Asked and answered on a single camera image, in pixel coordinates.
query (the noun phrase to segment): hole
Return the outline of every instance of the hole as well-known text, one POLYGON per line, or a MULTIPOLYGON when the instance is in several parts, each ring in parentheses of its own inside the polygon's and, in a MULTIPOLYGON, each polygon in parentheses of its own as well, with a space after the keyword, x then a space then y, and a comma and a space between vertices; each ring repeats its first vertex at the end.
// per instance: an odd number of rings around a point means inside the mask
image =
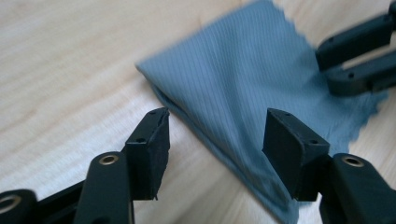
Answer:
POLYGON ((146 139, 145 138, 138 138, 138 139, 136 139, 136 142, 138 142, 138 143, 146 142, 146 139))
POLYGON ((361 162, 359 159, 353 158, 353 157, 349 157, 349 156, 345 156, 343 157, 343 162, 350 165, 350 166, 355 166, 355 167, 363 167, 364 163, 361 162))
POLYGON ((102 165, 109 165, 109 164, 113 164, 118 159, 119 159, 118 156, 108 155, 108 156, 102 157, 102 159, 99 160, 99 163, 101 163, 102 165))
POLYGON ((109 217, 99 217, 92 222, 92 224, 109 224, 109 223, 110 223, 109 217))
POLYGON ((8 195, 0 199, 0 214, 4 214, 12 209, 14 209, 20 202, 22 198, 18 195, 8 195))

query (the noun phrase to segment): microfiber cloth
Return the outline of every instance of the microfiber cloth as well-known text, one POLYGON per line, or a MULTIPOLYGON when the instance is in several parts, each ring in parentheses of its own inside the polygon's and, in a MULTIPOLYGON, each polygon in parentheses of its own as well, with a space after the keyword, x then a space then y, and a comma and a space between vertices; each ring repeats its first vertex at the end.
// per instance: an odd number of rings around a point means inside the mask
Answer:
POLYGON ((299 204, 262 153, 268 107, 290 112, 347 152, 386 92, 337 98, 318 72, 314 49, 272 2, 237 9, 137 64, 162 103, 282 223, 299 204))

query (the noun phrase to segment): wood grain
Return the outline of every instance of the wood grain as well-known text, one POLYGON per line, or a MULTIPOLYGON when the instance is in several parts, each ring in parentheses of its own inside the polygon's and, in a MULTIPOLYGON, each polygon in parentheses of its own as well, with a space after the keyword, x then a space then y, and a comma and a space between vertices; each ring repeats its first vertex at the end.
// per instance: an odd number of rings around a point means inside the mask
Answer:
MULTIPOLYGON (((247 2, 2 1, 0 191, 33 189, 43 199, 85 178, 93 157, 120 150, 143 116, 162 106, 134 64, 247 2)), ((389 5, 275 3, 313 46, 389 5)), ((395 116, 393 89, 350 145, 394 189, 395 116)), ((176 116, 170 122, 171 156, 159 201, 135 203, 137 223, 276 222, 176 116)), ((301 209, 299 222, 319 223, 317 206, 301 209)))

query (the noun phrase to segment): cloth fold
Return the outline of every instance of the cloth fold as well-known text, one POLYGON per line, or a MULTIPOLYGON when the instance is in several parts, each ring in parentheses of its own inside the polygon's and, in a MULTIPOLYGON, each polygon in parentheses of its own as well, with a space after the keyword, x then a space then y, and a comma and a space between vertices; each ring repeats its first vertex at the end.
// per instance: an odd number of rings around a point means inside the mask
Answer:
POLYGON ((282 223, 292 200, 262 153, 266 110, 288 111, 347 152, 386 92, 337 98, 318 73, 315 51, 272 2, 237 9, 139 63, 157 97, 282 223))

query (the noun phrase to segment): blue cloth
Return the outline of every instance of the blue cloth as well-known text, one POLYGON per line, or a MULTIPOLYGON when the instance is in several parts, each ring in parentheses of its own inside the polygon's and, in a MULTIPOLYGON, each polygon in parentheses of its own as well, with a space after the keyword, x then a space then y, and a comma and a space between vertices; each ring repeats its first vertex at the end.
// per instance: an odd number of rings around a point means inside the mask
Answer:
POLYGON ((268 1, 236 10, 137 68, 282 223, 297 222, 299 204, 262 153, 267 108, 294 114, 330 142, 334 154, 347 152, 387 96, 331 96, 313 48, 268 1))

